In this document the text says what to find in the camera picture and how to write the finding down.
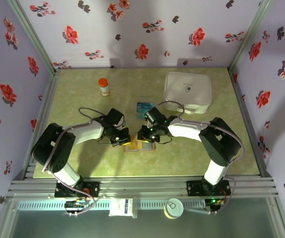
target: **white plastic container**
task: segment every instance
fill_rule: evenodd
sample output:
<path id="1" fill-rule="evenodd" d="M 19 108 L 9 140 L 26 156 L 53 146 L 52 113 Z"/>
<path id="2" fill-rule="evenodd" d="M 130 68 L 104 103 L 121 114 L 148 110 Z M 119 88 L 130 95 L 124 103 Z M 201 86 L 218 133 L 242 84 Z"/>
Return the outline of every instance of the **white plastic container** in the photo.
<path id="1" fill-rule="evenodd" d="M 164 101 L 183 104 L 187 114 L 203 114 L 212 103 L 211 79 L 205 74 L 170 72 L 166 77 Z M 169 111 L 183 111 L 175 103 L 163 106 Z"/>

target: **wall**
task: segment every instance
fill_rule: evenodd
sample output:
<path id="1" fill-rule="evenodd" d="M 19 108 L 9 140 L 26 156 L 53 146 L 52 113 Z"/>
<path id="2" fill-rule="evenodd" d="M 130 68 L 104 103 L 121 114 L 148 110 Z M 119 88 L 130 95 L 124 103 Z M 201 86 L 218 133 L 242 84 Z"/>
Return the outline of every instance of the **wall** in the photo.
<path id="1" fill-rule="evenodd" d="M 285 1 L 273 1 L 234 72 L 285 209 Z"/>
<path id="2" fill-rule="evenodd" d="M 23 169 L 49 77 L 10 6 L 0 0 L 0 210 Z"/>
<path id="3" fill-rule="evenodd" d="M 20 3 L 56 67 L 226 67 L 260 0 Z"/>

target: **can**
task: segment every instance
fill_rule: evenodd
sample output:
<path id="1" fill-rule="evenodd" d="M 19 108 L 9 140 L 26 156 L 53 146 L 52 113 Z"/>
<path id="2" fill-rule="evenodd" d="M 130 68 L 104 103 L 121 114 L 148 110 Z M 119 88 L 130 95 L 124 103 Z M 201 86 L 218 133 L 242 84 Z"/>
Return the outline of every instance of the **can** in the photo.
<path id="1" fill-rule="evenodd" d="M 170 199 L 164 206 L 164 214 L 170 219 L 179 218 L 183 213 L 183 203 L 176 199 Z"/>
<path id="2" fill-rule="evenodd" d="M 103 96 L 109 95 L 109 87 L 108 87 L 108 81 L 106 78 L 101 78 L 98 80 L 99 87 L 101 89 L 101 93 Z"/>

